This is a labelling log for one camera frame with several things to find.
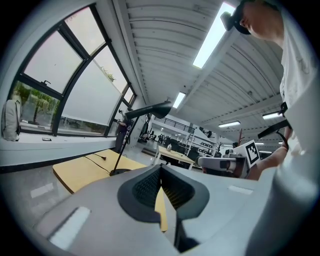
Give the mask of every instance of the backpack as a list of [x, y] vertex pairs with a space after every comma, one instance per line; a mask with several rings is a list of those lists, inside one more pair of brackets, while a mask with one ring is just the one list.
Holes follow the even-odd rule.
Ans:
[[18, 141], [20, 134], [21, 99], [8, 99], [2, 110], [2, 134], [7, 141]]

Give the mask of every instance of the black lamp shade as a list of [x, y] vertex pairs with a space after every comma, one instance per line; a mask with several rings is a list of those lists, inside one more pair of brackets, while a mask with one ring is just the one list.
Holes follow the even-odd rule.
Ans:
[[125, 113], [127, 119], [133, 119], [136, 117], [143, 116], [148, 113], [152, 113], [157, 118], [164, 118], [166, 115], [169, 114], [172, 108], [172, 103], [170, 101], [165, 101], [159, 104], [146, 106], [137, 110], [133, 110], [130, 112]]

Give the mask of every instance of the window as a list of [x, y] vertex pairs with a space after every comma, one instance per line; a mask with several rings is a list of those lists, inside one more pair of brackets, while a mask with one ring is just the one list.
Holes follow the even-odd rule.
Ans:
[[90, 55], [106, 42], [89, 7], [64, 21]]
[[117, 122], [112, 122], [108, 136], [116, 136], [117, 135], [117, 128], [118, 128]]
[[12, 96], [21, 98], [21, 128], [51, 131], [59, 100], [17, 81]]
[[103, 135], [105, 129], [105, 125], [86, 122], [82, 120], [76, 120], [67, 117], [61, 117], [59, 123], [59, 133], [63, 134], [77, 133], [83, 135]]
[[10, 97], [21, 98], [23, 131], [115, 135], [117, 122], [111, 118], [123, 119], [116, 106], [122, 99], [119, 109], [127, 112], [135, 92], [117, 63], [95, 5], [61, 20], [44, 38], [21, 64], [12, 84]]
[[33, 55], [24, 73], [58, 93], [63, 93], [82, 59], [56, 31]]
[[134, 95], [134, 93], [132, 92], [131, 88], [128, 88], [128, 91], [126, 92], [126, 94], [124, 95], [124, 99], [130, 103], [132, 96]]
[[94, 58], [94, 61], [96, 61], [97, 65], [101, 67], [103, 72], [108, 76], [118, 91], [122, 93], [127, 85], [127, 81], [118, 67], [109, 47], [107, 46], [99, 52], [99, 54]]
[[120, 92], [94, 59], [75, 83], [62, 117], [108, 126], [120, 97]]

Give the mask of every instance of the person's hand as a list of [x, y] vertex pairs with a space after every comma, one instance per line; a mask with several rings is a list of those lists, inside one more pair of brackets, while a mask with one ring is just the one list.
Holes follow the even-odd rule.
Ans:
[[250, 168], [250, 173], [247, 177], [248, 180], [259, 180], [260, 175], [263, 170], [270, 168], [270, 167], [277, 167], [281, 164], [286, 155], [288, 153], [288, 149], [286, 146], [279, 147], [276, 151], [274, 151], [270, 156], [267, 158], [259, 161], [257, 164]]

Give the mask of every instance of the person's arm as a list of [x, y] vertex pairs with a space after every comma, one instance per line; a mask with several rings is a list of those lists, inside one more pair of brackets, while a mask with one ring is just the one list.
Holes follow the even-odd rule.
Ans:
[[[284, 130], [284, 137], [286, 140], [290, 138], [292, 134], [292, 130], [289, 127], [286, 127]], [[261, 173], [263, 170], [270, 168], [270, 167], [276, 167], [279, 164], [281, 164], [286, 155], [288, 153], [288, 148], [284, 142], [282, 142], [282, 145], [280, 148], [278, 148], [276, 151], [274, 151], [270, 156], [267, 158], [259, 161], [257, 164], [251, 167], [249, 175], [247, 177], [248, 180], [259, 180]]]

